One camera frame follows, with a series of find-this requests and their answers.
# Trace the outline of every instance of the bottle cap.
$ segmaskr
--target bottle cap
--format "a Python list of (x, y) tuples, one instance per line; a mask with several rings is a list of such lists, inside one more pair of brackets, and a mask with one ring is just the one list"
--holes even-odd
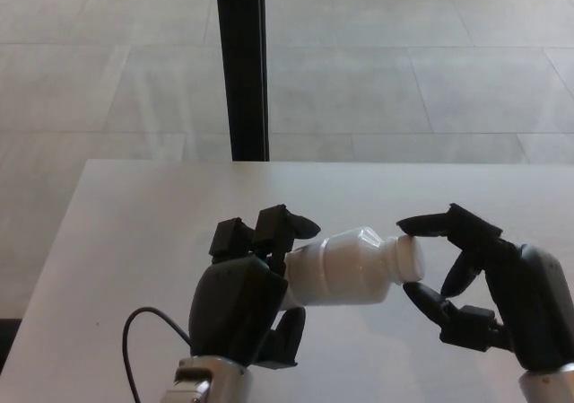
[(410, 235), (391, 237), (388, 243), (391, 278), (396, 284), (418, 282), (424, 278), (424, 256), (421, 244)]

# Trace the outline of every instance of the tabletop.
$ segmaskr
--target tabletop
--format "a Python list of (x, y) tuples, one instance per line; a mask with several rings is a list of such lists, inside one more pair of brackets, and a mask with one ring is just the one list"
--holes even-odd
[[(215, 226), (286, 204), (323, 229), (395, 222), (457, 202), (516, 242), (553, 253), (574, 282), (574, 168), (342, 163), (90, 161), (38, 281), (4, 372), (0, 401), (129, 402), (121, 331), (151, 305), (185, 326), (196, 283), (210, 264)], [(423, 240), (425, 283), (438, 288), (457, 256)], [(454, 300), (493, 308), (480, 277)], [(398, 286), (378, 305), (313, 307), (297, 356), (283, 371), (251, 367), (251, 403), (524, 401), (512, 354), (439, 342), (438, 328)], [(129, 341), (142, 401), (159, 402), (186, 345), (153, 316)]]

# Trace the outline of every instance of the tiled floor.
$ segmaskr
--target tiled floor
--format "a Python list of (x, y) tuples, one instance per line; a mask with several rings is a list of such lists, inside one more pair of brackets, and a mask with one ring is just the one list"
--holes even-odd
[[(271, 157), (574, 163), (574, 0), (267, 0)], [(228, 161), (215, 0), (0, 0), (0, 317), (88, 158)]]

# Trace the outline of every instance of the gray floor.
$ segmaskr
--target gray floor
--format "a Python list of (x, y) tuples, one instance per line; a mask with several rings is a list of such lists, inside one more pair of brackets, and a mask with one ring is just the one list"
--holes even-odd
[[(574, 163), (573, 4), (267, 0), (272, 158)], [(218, 41), (215, 0), (0, 0), (0, 317), (86, 159), (230, 159)]]

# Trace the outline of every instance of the robotic hand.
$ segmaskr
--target robotic hand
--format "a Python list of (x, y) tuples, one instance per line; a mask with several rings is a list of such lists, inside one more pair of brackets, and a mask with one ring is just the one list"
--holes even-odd
[(262, 210), (255, 230), (240, 218), (217, 225), (213, 257), (201, 277), (189, 314), (192, 354), (182, 360), (173, 388), (162, 403), (245, 403), (248, 367), (293, 367), (305, 309), (274, 320), (287, 291), (285, 255), (295, 239), (315, 237), (320, 228), (284, 205)]
[[(444, 214), (397, 223), (407, 234), (446, 237), (462, 250), (436, 293), (403, 286), (411, 301), (440, 327), (440, 340), (486, 351), (511, 351), (526, 369), (520, 386), (530, 403), (574, 402), (574, 306), (561, 264), (546, 251), (503, 240), (502, 230), (453, 204)], [(460, 295), (484, 270), (495, 313), (448, 300)]]

